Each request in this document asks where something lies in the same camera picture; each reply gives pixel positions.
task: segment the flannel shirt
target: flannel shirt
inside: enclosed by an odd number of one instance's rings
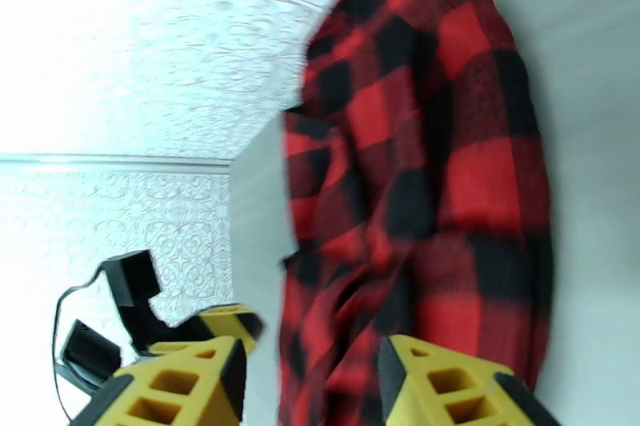
[[[382,336],[531,387],[551,304],[550,189],[526,68],[492,0],[338,0],[284,114],[282,426],[382,424]]]

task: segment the wire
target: wire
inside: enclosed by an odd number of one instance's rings
[[[55,366],[57,363],[57,360],[55,357],[55,346],[56,346],[56,342],[58,341],[58,325],[60,321],[60,311],[62,310],[62,301],[64,301],[66,298],[68,298],[70,295],[72,295],[76,291],[87,289],[89,286],[95,283],[95,281],[98,280],[98,277],[100,276],[101,272],[102,272],[102,265],[99,265],[98,268],[95,270],[95,273],[91,276],[91,279],[86,281],[81,286],[69,287],[69,289],[64,291],[62,295],[58,298],[58,302],[55,305],[54,334],[51,340],[51,359],[53,361],[53,367],[54,367],[54,386],[55,386],[56,396],[58,396],[58,402],[60,403],[60,407],[62,408],[62,411],[65,413],[65,416],[69,420],[69,422],[71,422],[72,419],[71,419],[71,416],[69,416],[69,413],[66,411],[64,404],[62,403],[62,398],[60,397],[60,389],[58,387],[58,373],[55,370]],[[77,375],[75,373],[75,370],[73,370],[73,368],[70,368],[70,372],[73,373],[74,375]]]

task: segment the buffalo plaid shirt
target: buffalo plaid shirt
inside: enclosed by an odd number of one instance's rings
[[[550,191],[526,68],[492,0],[338,0],[285,113],[282,426],[382,424],[403,333],[511,367],[545,354]]]

